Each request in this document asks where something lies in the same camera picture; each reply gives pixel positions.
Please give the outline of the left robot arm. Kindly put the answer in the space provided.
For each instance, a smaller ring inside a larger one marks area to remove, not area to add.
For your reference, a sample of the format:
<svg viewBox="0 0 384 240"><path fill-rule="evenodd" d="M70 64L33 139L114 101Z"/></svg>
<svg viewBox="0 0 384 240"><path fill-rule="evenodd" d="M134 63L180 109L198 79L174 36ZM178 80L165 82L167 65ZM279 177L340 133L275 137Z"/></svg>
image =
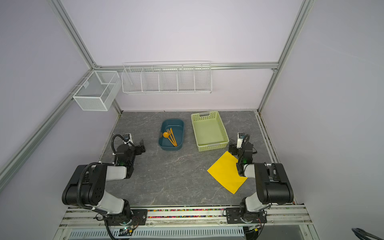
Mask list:
<svg viewBox="0 0 384 240"><path fill-rule="evenodd" d="M62 202L97 213L96 219L107 226L144 225L145 210L132 210L128 200L118 198L106 191L106 182L125 180L132 177L136 156L146 151L144 141L134 145L132 135L116 134L111 139L114 161L101 161L79 165L75 169L62 194Z"/></svg>

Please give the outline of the orange plastic spoon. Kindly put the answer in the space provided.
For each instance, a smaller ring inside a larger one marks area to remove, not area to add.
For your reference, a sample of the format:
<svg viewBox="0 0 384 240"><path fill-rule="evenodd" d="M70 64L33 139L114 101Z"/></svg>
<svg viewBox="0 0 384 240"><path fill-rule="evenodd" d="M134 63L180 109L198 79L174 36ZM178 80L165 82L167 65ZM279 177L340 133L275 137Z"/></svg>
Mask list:
<svg viewBox="0 0 384 240"><path fill-rule="evenodd" d="M164 132L163 137L168 139L171 142L171 144L175 147L174 141L168 132Z"/></svg>

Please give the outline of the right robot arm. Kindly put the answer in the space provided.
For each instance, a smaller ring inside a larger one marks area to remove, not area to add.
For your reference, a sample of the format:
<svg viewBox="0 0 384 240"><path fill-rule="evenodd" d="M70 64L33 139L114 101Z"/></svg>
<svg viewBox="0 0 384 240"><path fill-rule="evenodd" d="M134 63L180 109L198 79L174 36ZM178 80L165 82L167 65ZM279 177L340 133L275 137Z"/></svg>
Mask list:
<svg viewBox="0 0 384 240"><path fill-rule="evenodd" d="M284 205L294 201L294 192L285 172L279 163L253 163L253 145L229 145L229 153L238 157L237 176L255 180L256 191L243 198L236 208L225 209L228 224L264 224L267 222L267 209L272 204Z"/></svg>

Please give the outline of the orange plastic fork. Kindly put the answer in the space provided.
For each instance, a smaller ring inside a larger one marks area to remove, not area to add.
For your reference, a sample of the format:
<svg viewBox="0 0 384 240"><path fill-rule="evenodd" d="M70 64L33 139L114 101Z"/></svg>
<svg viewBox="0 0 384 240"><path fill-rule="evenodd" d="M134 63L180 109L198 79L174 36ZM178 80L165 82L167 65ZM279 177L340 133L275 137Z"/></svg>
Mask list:
<svg viewBox="0 0 384 240"><path fill-rule="evenodd" d="M169 140L172 141L172 143L173 143L173 145L174 145L175 147L177 147L178 144L177 144L177 142L176 142L176 140L175 140L175 138L174 138L174 135L173 135L172 131L171 131L170 129L167 129L167 133L168 133L168 135L169 135Z"/></svg>

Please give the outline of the yellow paper napkin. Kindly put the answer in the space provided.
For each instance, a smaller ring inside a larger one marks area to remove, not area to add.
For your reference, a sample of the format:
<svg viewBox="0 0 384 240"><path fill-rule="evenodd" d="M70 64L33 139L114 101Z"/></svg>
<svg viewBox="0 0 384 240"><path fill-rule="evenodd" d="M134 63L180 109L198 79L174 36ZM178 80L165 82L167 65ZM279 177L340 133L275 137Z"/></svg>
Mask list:
<svg viewBox="0 0 384 240"><path fill-rule="evenodd" d="M207 172L227 191L235 194L246 182L247 177L241 177L237 170L238 159L226 151Z"/></svg>

